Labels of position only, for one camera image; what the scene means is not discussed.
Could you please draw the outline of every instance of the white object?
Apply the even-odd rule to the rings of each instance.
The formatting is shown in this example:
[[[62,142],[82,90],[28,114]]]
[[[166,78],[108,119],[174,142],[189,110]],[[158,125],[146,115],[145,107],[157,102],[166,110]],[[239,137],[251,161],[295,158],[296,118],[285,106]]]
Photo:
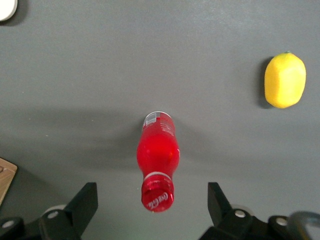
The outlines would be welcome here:
[[[0,21],[13,16],[17,10],[18,0],[0,0]]]
[[[233,209],[242,209],[242,210],[245,210],[248,212],[248,214],[250,214],[251,216],[254,216],[255,213],[254,211],[252,211],[250,208],[246,207],[246,206],[243,206],[243,205],[239,205],[239,204],[231,204],[231,207]]]
[[[281,226],[287,226],[287,224],[288,224],[287,220],[285,220],[282,217],[277,217],[275,221],[277,224],[279,224]]]
[[[9,227],[11,227],[13,224],[15,224],[15,222],[14,221],[7,221],[7,222],[5,222],[3,225],[2,225],[2,228],[3,229],[6,229],[6,228],[9,228]]]
[[[236,210],[235,213],[234,213],[238,218],[245,218],[246,217],[246,214],[244,211],[241,211],[241,210]]]
[[[50,212],[52,210],[63,210],[67,205],[66,204],[62,204],[62,205],[57,205],[57,206],[52,206],[50,208],[48,208],[47,210],[45,210],[45,212],[42,214],[46,214],[47,212]]]

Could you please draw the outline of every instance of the yellow lemon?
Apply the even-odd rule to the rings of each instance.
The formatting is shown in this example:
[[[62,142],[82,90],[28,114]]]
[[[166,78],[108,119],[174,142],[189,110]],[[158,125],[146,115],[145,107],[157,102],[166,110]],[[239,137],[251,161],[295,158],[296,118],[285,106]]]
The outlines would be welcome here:
[[[285,109],[299,102],[305,85],[305,64],[291,52],[275,56],[266,67],[265,99],[276,108]]]

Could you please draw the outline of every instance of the plastic bottle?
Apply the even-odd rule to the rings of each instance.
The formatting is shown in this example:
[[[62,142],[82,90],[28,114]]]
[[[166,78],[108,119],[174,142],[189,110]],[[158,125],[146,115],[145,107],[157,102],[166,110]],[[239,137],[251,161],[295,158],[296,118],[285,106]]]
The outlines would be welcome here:
[[[180,151],[172,118],[155,111],[146,116],[136,158],[143,173],[141,201],[152,212],[163,212],[174,202],[172,176]]]

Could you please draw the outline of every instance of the metal part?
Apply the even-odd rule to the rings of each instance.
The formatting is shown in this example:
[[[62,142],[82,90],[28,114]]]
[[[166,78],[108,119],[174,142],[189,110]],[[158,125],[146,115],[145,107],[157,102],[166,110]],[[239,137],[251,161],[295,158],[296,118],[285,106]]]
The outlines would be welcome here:
[[[295,212],[288,219],[287,229],[295,240],[310,240],[312,237],[307,225],[320,228],[320,214],[309,211]]]
[[[214,226],[199,240],[311,240],[306,224],[320,227],[320,215],[298,212],[275,215],[268,223],[241,208],[232,208],[216,182],[208,184],[208,210]]]
[[[11,227],[13,224],[15,224],[15,221],[13,221],[13,220],[6,221],[6,222],[2,225],[2,228],[3,228],[3,229],[9,228],[9,227]]]
[[[63,209],[27,225],[19,217],[0,219],[0,240],[80,240],[98,208],[97,184],[87,183]]]

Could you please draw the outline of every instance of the red bottle cap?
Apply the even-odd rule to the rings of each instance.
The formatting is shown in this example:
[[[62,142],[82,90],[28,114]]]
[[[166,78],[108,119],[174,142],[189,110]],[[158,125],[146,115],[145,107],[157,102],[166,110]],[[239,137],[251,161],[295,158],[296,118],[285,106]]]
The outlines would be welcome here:
[[[141,193],[142,204],[152,212],[163,212],[174,202],[174,184],[169,176],[161,172],[144,179]]]

